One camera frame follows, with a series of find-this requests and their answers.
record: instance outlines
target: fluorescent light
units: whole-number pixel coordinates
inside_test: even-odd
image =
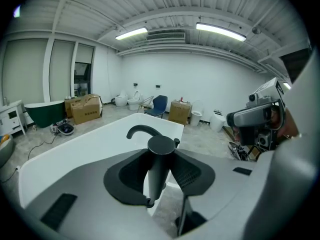
[[[234,31],[229,30],[227,28],[215,26],[215,25],[210,25],[210,24],[205,24],[205,23],[200,23],[200,22],[196,23],[196,29],[215,32],[215,33],[218,33],[221,35],[225,35],[225,36],[237,39],[241,42],[243,42],[247,39],[245,35],[234,32]]]
[[[131,36],[134,36],[134,35],[138,35],[138,34],[141,34],[141,33],[146,33],[146,32],[148,32],[148,30],[145,27],[143,27],[143,28],[139,28],[139,29],[136,29],[134,31],[130,31],[128,33],[119,35],[115,39],[122,40],[124,38],[128,38],[128,37],[131,37]]]
[[[290,86],[287,82],[284,82],[283,84],[284,84],[284,86],[287,87],[289,90],[291,89],[291,86]]]
[[[20,5],[15,8],[14,12],[13,12],[13,17],[18,18],[20,17]]]

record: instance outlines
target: cardboard box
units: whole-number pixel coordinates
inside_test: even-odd
[[[87,94],[78,102],[71,103],[71,111],[76,125],[101,117],[101,98],[97,94]]]
[[[64,100],[64,107],[65,107],[67,118],[72,118],[71,103],[79,102],[79,101],[81,101],[81,98],[72,98],[72,99]]]
[[[185,126],[190,114],[190,109],[190,102],[182,103],[174,100],[171,102],[168,120]]]

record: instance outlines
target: white toilet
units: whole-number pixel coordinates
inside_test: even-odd
[[[190,126],[197,126],[204,113],[204,105],[200,100],[196,100],[191,108]]]
[[[214,110],[210,118],[210,128],[215,132],[220,132],[225,122],[226,118],[222,115],[221,111]]]
[[[120,95],[115,97],[115,105],[117,107],[124,107],[128,103],[128,94],[125,90],[122,90]]]
[[[140,91],[136,90],[132,96],[132,99],[128,99],[129,110],[138,110],[139,105],[143,101],[143,97],[140,94]]]

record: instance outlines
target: concrete floor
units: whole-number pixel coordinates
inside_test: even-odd
[[[30,153],[30,159],[36,157],[53,147],[68,142],[78,136],[88,133],[94,129],[112,123],[116,120],[129,116],[136,111],[130,111],[129,106],[116,107],[112,104],[103,106],[102,117],[88,121],[79,125],[74,125],[74,133],[70,136],[58,135],[52,144],[43,144],[36,147]],[[168,114],[163,115],[163,119],[168,119]],[[5,181],[14,172],[17,166],[22,166],[28,159],[30,150],[46,141],[50,143],[54,135],[50,132],[50,127],[38,128],[33,131],[32,127],[28,128],[26,135],[16,133],[14,135],[15,148],[12,156],[6,164],[0,168],[0,180]],[[219,158],[233,159],[228,148],[228,142],[231,141],[229,136],[221,130],[213,132],[210,126],[205,123],[199,123],[197,127],[186,125],[180,140],[180,148],[193,152],[214,156]],[[170,185],[167,185],[161,202],[153,215],[154,221],[163,228],[171,237],[177,236],[177,229],[174,220],[181,212],[181,201],[183,193],[177,185],[175,179],[171,176]],[[6,183],[1,184],[8,199],[17,203],[18,196],[18,173],[14,173],[13,177]]]

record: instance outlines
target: black cable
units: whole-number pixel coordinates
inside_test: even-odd
[[[34,150],[34,149],[37,148],[37,147],[42,146],[44,143],[47,143],[47,144],[52,144],[52,143],[54,143],[55,138],[56,138],[57,136],[58,136],[58,133],[55,133],[55,134],[54,134],[54,138],[53,138],[53,140],[52,140],[51,142],[46,142],[46,141],[44,141],[44,142],[42,142],[40,145],[34,146],[34,147],[30,150],[30,152],[29,152],[29,154],[28,154],[28,159],[27,159],[27,161],[29,160],[30,153],[31,153],[32,150]],[[12,176],[15,174],[15,172],[16,172],[17,170],[18,170],[18,169],[15,168],[15,170],[14,170],[14,172],[11,174],[11,176],[10,176],[9,178],[7,178],[5,181],[1,181],[1,183],[4,184],[4,183],[6,183],[7,181],[9,181],[9,180],[12,178]]]
[[[4,183],[6,183],[8,180],[10,180],[17,170],[18,170],[18,169],[15,168],[15,170],[14,170],[14,172],[11,174],[11,176],[10,176],[9,178],[7,178],[5,181],[1,181],[1,183],[4,184]]]
[[[44,141],[44,142],[42,142],[40,145],[34,146],[34,147],[30,150],[30,152],[29,152],[29,154],[28,154],[28,159],[27,159],[27,161],[29,161],[30,153],[31,153],[32,150],[34,150],[34,149],[37,148],[37,147],[42,146],[42,145],[45,144],[45,143],[47,143],[47,144],[52,144],[52,143],[54,143],[55,138],[58,136],[58,133],[55,133],[54,135],[55,135],[55,136],[54,136],[54,138],[53,138],[53,140],[52,140],[51,142],[46,142],[46,141]]]

